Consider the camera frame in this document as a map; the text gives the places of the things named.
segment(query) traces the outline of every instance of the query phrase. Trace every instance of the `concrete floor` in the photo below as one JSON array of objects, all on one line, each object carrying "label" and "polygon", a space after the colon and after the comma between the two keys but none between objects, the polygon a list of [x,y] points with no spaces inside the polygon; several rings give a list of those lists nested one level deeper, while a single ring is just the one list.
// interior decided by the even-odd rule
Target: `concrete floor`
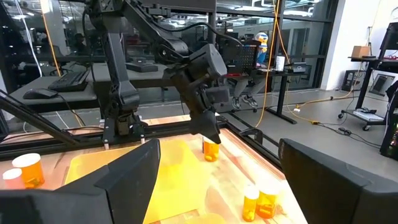
[{"label": "concrete floor", "polygon": [[[288,94],[287,103],[301,103],[310,100],[318,100],[329,98],[334,96],[335,98],[339,96],[345,96],[346,92],[338,91],[321,91],[321,90],[309,90],[309,91],[295,91]],[[387,102],[385,99],[373,96],[367,97],[364,101],[364,106],[369,109],[377,109],[379,115],[383,115],[386,112]],[[262,95],[256,96],[259,105],[262,105]],[[352,102],[350,108],[354,108],[356,104],[356,99]],[[343,100],[333,100],[321,103],[308,104],[301,109],[301,112],[297,115],[307,118],[315,119],[322,123],[341,123],[345,117],[341,120],[337,118],[337,115],[342,109],[346,109],[352,98]],[[267,96],[267,106],[275,106],[277,104],[277,98],[274,98],[272,102],[272,97],[270,94]],[[218,112],[222,113],[229,111],[231,109],[230,105],[224,105],[224,107],[218,107]],[[100,120],[100,114],[98,110],[78,110],[78,114],[85,121],[86,125],[97,125]],[[77,127],[78,123],[74,118],[74,115],[69,111],[59,112],[64,121],[69,127]],[[165,116],[176,116],[183,114],[181,109],[181,104],[179,102],[170,103],[153,103],[145,104],[140,106],[139,115],[142,115],[144,119],[159,118]],[[253,113],[251,110],[238,111],[235,113],[240,119],[255,126],[260,118],[261,110],[257,113]],[[60,121],[59,117],[55,113],[43,114],[47,119],[56,124],[59,128],[65,128],[65,125]],[[398,182],[398,161],[383,157],[379,154],[379,149],[375,147],[368,146],[361,142],[357,142],[346,136],[341,136],[333,131],[320,126],[314,126],[307,121],[303,121],[291,115],[290,113],[285,113],[285,115],[290,116],[297,120],[297,124],[290,124],[268,112],[264,113],[262,122],[259,125],[265,134],[271,138],[279,141],[280,138],[289,138],[295,140],[301,144],[312,147],[316,150],[324,152],[332,157],[345,161],[349,164],[362,168],[364,170],[370,171],[372,173],[387,177],[389,179]],[[223,116],[228,118],[233,124],[241,129],[246,129],[247,127],[231,117],[227,113],[223,113]],[[17,122],[10,124],[15,132],[23,132],[23,123]],[[373,142],[375,144],[381,144],[384,128],[385,126],[373,126],[368,132],[362,130],[364,123],[354,117],[347,117],[347,120],[341,126],[331,126],[337,129],[338,127],[344,127],[349,129],[353,133],[360,135],[366,140]],[[26,131],[35,131],[36,128],[29,124],[25,126]],[[268,148],[273,153],[277,153],[277,148],[271,143],[265,141],[264,146]]]}]

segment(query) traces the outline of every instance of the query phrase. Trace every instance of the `desk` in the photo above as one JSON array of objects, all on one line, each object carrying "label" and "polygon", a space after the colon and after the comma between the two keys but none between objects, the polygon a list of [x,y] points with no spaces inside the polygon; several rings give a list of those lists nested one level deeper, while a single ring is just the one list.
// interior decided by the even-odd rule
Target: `desk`
[{"label": "desk", "polygon": [[[368,91],[368,86],[369,86],[369,81],[371,79],[371,75],[373,73],[373,70],[377,69],[378,67],[386,67],[386,66],[394,66],[398,67],[398,61],[396,60],[379,60],[378,58],[354,58],[354,57],[348,57],[351,59],[352,62],[367,62],[368,67],[366,68],[366,73],[365,77],[363,79],[361,91],[359,92],[358,96],[358,101],[356,102],[355,110],[362,108],[363,101],[365,99],[366,92]],[[357,116],[354,114],[355,110],[341,110],[341,113],[338,115],[339,118],[343,118],[344,114],[350,114],[351,116],[354,116],[355,118],[358,118],[362,121],[366,122],[366,125],[363,126],[364,131],[368,131],[371,125],[385,125],[386,124],[386,118],[382,121],[368,121],[366,119],[361,118],[360,116]]]},{"label": "desk", "polygon": [[[129,80],[132,85],[136,88],[150,88],[150,87],[167,87],[173,86],[171,80],[163,79],[163,71],[167,68],[165,65],[157,64],[159,70],[157,72],[135,72],[131,70],[127,70],[127,75],[129,76]],[[107,90],[109,90],[111,86],[111,77],[109,76],[109,70],[106,63],[94,63],[94,77],[96,81],[95,89],[105,87],[105,84],[108,86]],[[88,82],[93,81],[93,77],[91,74],[87,76],[86,79]]]},{"label": "desk", "polygon": [[[58,80],[59,77],[40,77],[28,83],[22,88],[11,93],[11,96],[23,104],[29,106],[38,113],[69,110],[67,104],[60,98],[25,100],[24,94],[34,88],[47,88],[51,83]],[[93,84],[87,84],[84,91],[59,93],[67,101],[72,109],[86,109],[98,107],[97,96],[94,92]]]},{"label": "desk", "polygon": [[[189,116],[175,116],[146,120],[149,125],[172,123],[189,120]],[[172,136],[163,139],[184,139],[198,158],[203,168],[210,171],[209,186],[203,206],[168,219],[156,222],[156,224],[185,223],[186,220],[204,215],[217,213],[226,223],[246,223],[241,218],[243,206],[243,188],[247,183],[254,182],[258,177],[272,177],[283,185],[283,193],[280,196],[280,206],[273,219],[263,220],[256,216],[254,223],[298,223],[306,224],[304,215],[281,171],[271,165],[249,146],[243,143],[237,136],[226,129],[221,130],[222,144],[220,146],[220,159],[218,162],[209,163],[203,159],[201,153],[201,137],[190,134]],[[103,151],[102,147],[69,151],[42,156],[42,167],[45,183],[42,189],[54,190],[62,186],[70,161],[81,154]],[[0,162],[0,172],[11,168],[11,161]],[[4,182],[0,180],[0,189],[4,189]]]},{"label": "desk", "polygon": [[[41,53],[36,55],[39,62],[54,62],[52,54]],[[34,58],[31,55],[18,55],[14,57],[15,60],[21,60],[24,62],[35,63]],[[58,55],[56,56],[57,62],[104,62],[106,57],[104,55]]]},{"label": "desk", "polygon": [[[267,72],[267,70],[265,68],[261,68],[261,69],[256,69],[253,72],[254,72],[254,74],[252,74],[252,75],[265,76],[265,73]],[[269,71],[269,74],[268,74],[269,77],[282,77],[282,78],[280,80],[278,105],[277,105],[276,111],[273,110],[272,108],[265,108],[265,110],[277,117],[284,119],[285,121],[289,122],[290,124],[297,124],[297,121],[282,114],[282,110],[284,107],[285,93],[286,93],[287,77],[301,76],[301,75],[303,75],[303,74],[302,73],[285,73],[285,72],[279,73],[279,72],[275,72],[275,71]]]}]

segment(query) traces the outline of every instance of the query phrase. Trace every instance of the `computer tower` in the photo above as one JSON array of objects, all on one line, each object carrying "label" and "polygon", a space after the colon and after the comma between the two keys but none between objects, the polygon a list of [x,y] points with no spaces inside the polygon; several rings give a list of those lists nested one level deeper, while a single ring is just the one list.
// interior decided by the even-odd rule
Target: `computer tower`
[{"label": "computer tower", "polygon": [[362,87],[363,78],[365,77],[366,71],[360,70],[347,70],[344,76],[341,90],[351,91],[351,87],[354,85],[353,91],[359,91]]}]

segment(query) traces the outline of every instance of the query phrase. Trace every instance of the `yellow cable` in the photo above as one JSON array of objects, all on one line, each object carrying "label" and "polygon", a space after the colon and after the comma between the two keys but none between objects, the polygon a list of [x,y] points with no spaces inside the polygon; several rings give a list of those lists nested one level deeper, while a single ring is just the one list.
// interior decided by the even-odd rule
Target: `yellow cable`
[{"label": "yellow cable", "polygon": [[[286,56],[286,59],[287,59],[287,63],[290,64],[290,59],[289,59],[289,56],[288,56],[288,54],[287,54],[287,52],[286,52],[286,49],[285,49],[285,46],[284,46],[284,41],[283,41],[283,38],[282,38],[282,34],[280,33],[278,21],[276,21],[276,26],[277,26],[277,28],[278,28],[278,34],[279,34],[279,39],[280,39],[280,43],[281,43],[281,46],[282,46],[282,50],[283,50],[284,53],[285,53],[285,56]],[[289,90],[289,83],[287,83],[287,88],[286,88],[286,91],[288,91],[288,90]],[[289,108],[289,106],[288,106],[287,104],[286,104],[286,107],[287,107],[287,109],[289,110],[289,112],[290,112],[291,114],[293,114],[295,117],[297,117],[297,118],[299,118],[299,119],[302,119],[302,120],[304,120],[304,121],[308,121],[309,123],[312,123],[312,124],[315,124],[315,123],[316,123],[316,121],[312,121],[312,120],[310,120],[310,119],[302,118],[302,117],[296,115],[295,113],[293,113],[293,111],[290,110],[290,108]]]},{"label": "yellow cable", "polygon": [[[55,68],[57,68],[58,76],[61,77],[61,72],[60,72],[60,69],[58,68],[57,58],[56,58],[55,52],[54,52],[54,46],[52,45],[52,41],[51,41],[50,31],[49,31],[49,28],[47,27],[47,22],[45,20],[45,15],[43,13],[43,10],[42,10],[42,15],[43,15],[44,27],[45,27],[45,30],[47,31],[47,37],[49,38],[49,44],[50,44],[50,48],[51,48],[52,58],[54,59]],[[75,118],[76,118],[77,122],[79,123],[80,127],[83,127],[83,125],[80,123],[80,120],[78,119],[77,115],[75,115]]]},{"label": "yellow cable", "polygon": [[275,28],[276,28],[276,24],[277,24],[278,11],[279,11],[279,4],[276,6],[276,13],[275,13],[275,18],[274,18],[274,29],[272,30],[271,49],[270,49],[270,52],[269,52],[268,68],[267,68],[267,73],[266,73],[266,86],[265,86],[266,90],[265,90],[265,93],[264,93],[264,102],[262,104],[260,120],[256,124],[256,127],[258,127],[260,125],[260,123],[262,121],[262,117],[264,116],[264,110],[266,108],[268,74],[269,74],[269,68],[271,67],[272,49],[274,47],[274,41],[275,41]]},{"label": "yellow cable", "polygon": [[[286,56],[286,58],[287,58],[287,62],[290,63],[289,56],[288,56],[288,54],[287,54],[287,52],[286,52],[286,49],[285,49],[285,46],[284,46],[284,41],[283,41],[283,38],[282,38],[282,34],[280,33],[278,21],[277,21],[277,20],[275,20],[275,21],[276,21],[276,26],[277,26],[277,28],[278,28],[279,39],[280,39],[280,43],[281,43],[281,45],[282,45],[282,50],[283,50],[284,53],[285,53],[285,56]],[[356,81],[357,81],[357,79],[358,79],[359,71],[360,71],[361,69],[362,69],[362,63],[361,63],[361,67],[358,69],[358,75],[357,75],[357,77],[356,77],[356,79],[355,79],[355,81],[354,81],[354,84],[356,83]],[[351,92],[353,91],[353,89],[354,89],[354,88],[352,88],[352,89],[349,91],[349,93],[348,93],[347,95],[341,96],[341,97],[336,97],[336,99],[347,97],[349,94],[351,94]],[[287,84],[287,87],[286,87],[286,91],[288,91],[288,90],[289,90],[289,83]],[[318,123],[320,123],[319,121],[315,121],[315,120],[303,118],[303,117],[301,117],[301,116],[295,114],[293,111],[291,111],[290,108],[289,108],[289,106],[287,105],[287,95],[288,95],[288,94],[285,94],[286,107],[287,107],[288,111],[289,111],[293,116],[295,116],[295,117],[298,118],[298,119],[302,119],[302,120],[304,120],[304,121],[308,121],[308,122],[311,123],[311,124],[318,124]],[[308,101],[308,102],[305,102],[304,104],[302,104],[301,106],[304,106],[304,105],[306,105],[307,103],[314,103],[314,102],[321,102],[321,101],[326,101],[326,100],[313,100],[313,101]]]},{"label": "yellow cable", "polygon": [[[377,12],[378,12],[379,9],[380,9],[380,5],[381,5],[381,1],[380,1],[379,4],[377,5]],[[372,26],[370,27],[368,39],[366,40],[366,45],[368,45],[368,44],[370,43],[370,38],[371,38],[371,35],[372,35],[372,32],[373,32],[373,27],[374,27],[374,24],[376,23],[376,18],[377,18],[377,13],[376,13],[376,15],[375,15],[374,18],[373,18],[373,24],[372,24]],[[333,97],[333,99],[343,99],[343,98],[346,98],[346,97],[349,96],[352,92],[353,92],[353,89],[350,90],[350,91],[347,93],[347,95],[345,95],[345,96],[340,96],[340,97]],[[319,103],[319,102],[324,102],[324,101],[330,101],[330,98],[321,99],[321,100],[312,100],[312,101],[308,101],[308,102],[305,102],[305,103],[302,104],[302,105],[296,105],[296,108],[297,108],[297,109],[300,109],[301,107],[303,107],[303,106],[306,105],[306,104],[309,104],[309,103]]]}]

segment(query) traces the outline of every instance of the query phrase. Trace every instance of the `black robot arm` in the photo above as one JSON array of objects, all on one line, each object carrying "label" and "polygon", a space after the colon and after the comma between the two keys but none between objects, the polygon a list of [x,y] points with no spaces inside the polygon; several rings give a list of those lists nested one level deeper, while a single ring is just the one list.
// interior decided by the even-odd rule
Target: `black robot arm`
[{"label": "black robot arm", "polygon": [[214,102],[206,95],[207,84],[226,74],[225,64],[215,46],[208,44],[191,53],[184,41],[162,28],[154,19],[155,16],[170,16],[169,9],[144,7],[136,0],[92,0],[86,3],[86,13],[101,34],[108,59],[111,100],[103,111],[106,122],[114,127],[113,134],[141,135],[145,128],[145,124],[134,114],[139,106],[139,96],[129,81],[119,41],[121,18],[125,17],[150,42],[155,61],[168,65],[164,78],[171,79],[190,110],[190,132],[200,133],[220,143]]}]

